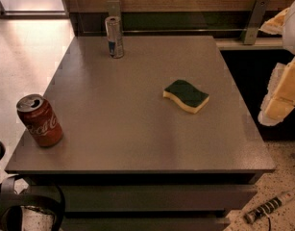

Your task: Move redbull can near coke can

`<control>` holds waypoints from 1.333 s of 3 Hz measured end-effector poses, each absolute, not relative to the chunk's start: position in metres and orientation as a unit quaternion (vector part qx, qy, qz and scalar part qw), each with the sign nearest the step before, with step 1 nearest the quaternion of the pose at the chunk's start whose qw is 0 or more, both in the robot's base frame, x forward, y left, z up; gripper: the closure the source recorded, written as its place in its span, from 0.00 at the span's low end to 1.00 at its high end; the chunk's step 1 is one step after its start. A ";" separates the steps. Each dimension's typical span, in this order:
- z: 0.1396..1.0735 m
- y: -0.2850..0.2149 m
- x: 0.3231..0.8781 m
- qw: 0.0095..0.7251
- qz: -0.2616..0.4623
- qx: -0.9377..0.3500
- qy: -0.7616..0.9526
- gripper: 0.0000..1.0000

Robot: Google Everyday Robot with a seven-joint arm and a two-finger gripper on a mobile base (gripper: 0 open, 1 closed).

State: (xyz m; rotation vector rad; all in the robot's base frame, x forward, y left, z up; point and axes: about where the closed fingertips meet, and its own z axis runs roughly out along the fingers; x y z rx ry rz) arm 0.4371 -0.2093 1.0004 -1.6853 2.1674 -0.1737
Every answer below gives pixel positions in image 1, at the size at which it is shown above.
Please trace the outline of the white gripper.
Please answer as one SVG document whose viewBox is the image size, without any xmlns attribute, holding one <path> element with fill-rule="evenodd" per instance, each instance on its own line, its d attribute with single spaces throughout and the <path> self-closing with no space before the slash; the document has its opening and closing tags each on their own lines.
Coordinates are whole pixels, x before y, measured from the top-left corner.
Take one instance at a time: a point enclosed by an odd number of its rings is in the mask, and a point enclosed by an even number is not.
<svg viewBox="0 0 295 231">
<path fill-rule="evenodd" d="M 283 48 L 295 55 L 295 1 L 289 8 L 265 21 L 259 28 L 269 35 L 283 34 Z M 277 63 L 272 70 L 267 94 L 260 105 L 258 122 L 275 126 L 295 108 L 295 57 L 288 64 Z"/>
</svg>

